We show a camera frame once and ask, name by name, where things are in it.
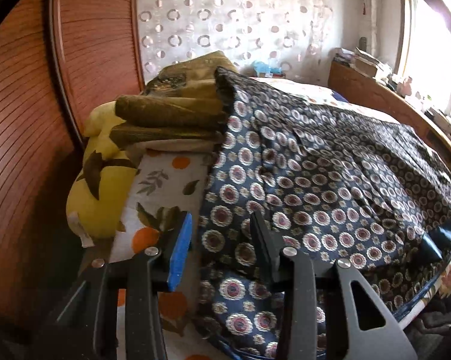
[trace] blue gripper pad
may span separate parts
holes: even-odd
[[[188,212],[184,218],[184,222],[182,223],[182,228],[179,232],[179,236],[177,237],[176,245],[172,251],[172,256],[169,263],[169,277],[167,278],[167,286],[171,292],[174,291],[181,282],[192,232],[193,216],[190,212]]]

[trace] screw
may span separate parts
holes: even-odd
[[[155,246],[150,246],[146,250],[144,250],[144,253],[148,256],[155,256],[157,253],[159,253],[159,249],[157,249]]]
[[[93,268],[102,268],[106,262],[104,259],[95,259],[92,261],[92,267]]]
[[[292,257],[297,254],[297,249],[295,247],[286,246],[284,249],[282,249],[282,253],[284,253],[286,256]]]
[[[350,268],[352,264],[348,259],[338,259],[337,265],[340,266],[341,268],[347,269]]]

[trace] wooden desk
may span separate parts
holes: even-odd
[[[400,123],[411,126],[451,168],[450,139],[422,112],[414,109],[396,93],[337,62],[332,62],[330,66],[329,88],[351,103],[385,112]]]

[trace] patterned blanket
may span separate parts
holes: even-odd
[[[312,104],[221,67],[215,78],[230,116],[200,217],[197,324],[209,341],[234,357],[275,357],[283,294],[256,279],[255,210],[312,258],[348,257],[401,320],[451,259],[447,167],[409,126]]]

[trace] window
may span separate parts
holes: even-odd
[[[451,34],[442,16],[424,0],[405,0],[404,43],[398,67],[400,76],[413,79],[422,97],[451,116]]]

